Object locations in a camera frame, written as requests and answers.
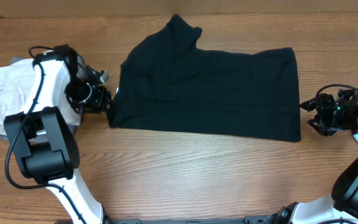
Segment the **black t-shirt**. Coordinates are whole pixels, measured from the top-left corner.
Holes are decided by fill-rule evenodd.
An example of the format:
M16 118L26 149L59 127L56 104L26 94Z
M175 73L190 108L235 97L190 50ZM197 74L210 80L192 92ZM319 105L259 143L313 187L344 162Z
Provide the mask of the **black t-shirt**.
M298 142L294 51L203 50L202 30L174 15L121 64L112 128L225 134Z

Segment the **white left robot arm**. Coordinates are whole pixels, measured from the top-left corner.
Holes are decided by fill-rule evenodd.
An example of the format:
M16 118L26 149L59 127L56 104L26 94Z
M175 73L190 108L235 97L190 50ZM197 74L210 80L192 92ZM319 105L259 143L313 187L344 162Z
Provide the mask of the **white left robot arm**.
M72 223L112 223L81 176L78 145L58 107L67 102L78 116L102 112L111 116L111 93L104 86L108 72L92 69L69 45L42 50L31 56L35 86L30 105L4 120L10 144L6 179L17 189L48 189Z

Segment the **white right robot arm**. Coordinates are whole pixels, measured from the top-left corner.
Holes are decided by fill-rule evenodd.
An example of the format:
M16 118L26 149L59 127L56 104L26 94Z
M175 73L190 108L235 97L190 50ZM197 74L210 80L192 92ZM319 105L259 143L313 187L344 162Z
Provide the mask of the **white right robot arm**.
M343 84L337 87L337 99L318 90L300 108L316 111L308 124L320 135L350 130L358 142L358 87ZM358 223L358 158L338 177L330 195L282 207L264 223Z

